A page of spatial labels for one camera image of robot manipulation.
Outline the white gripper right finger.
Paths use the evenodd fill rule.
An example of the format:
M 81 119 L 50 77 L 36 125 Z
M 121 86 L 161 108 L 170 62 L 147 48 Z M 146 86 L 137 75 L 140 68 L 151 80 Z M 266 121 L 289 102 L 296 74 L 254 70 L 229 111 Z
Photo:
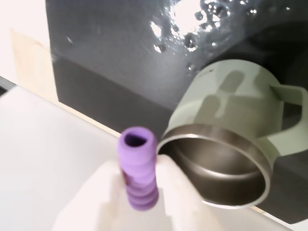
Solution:
M 156 163 L 157 185 L 163 191 L 165 213 L 174 231 L 202 229 L 200 198 L 182 170 L 167 155 Z

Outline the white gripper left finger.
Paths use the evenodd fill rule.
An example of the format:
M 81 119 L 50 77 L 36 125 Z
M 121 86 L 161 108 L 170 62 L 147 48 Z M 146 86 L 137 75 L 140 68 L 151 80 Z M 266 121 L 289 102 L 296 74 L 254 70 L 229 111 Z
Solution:
M 122 198 L 124 179 L 117 161 L 102 164 L 59 213 L 54 231 L 147 231 L 148 220 Z

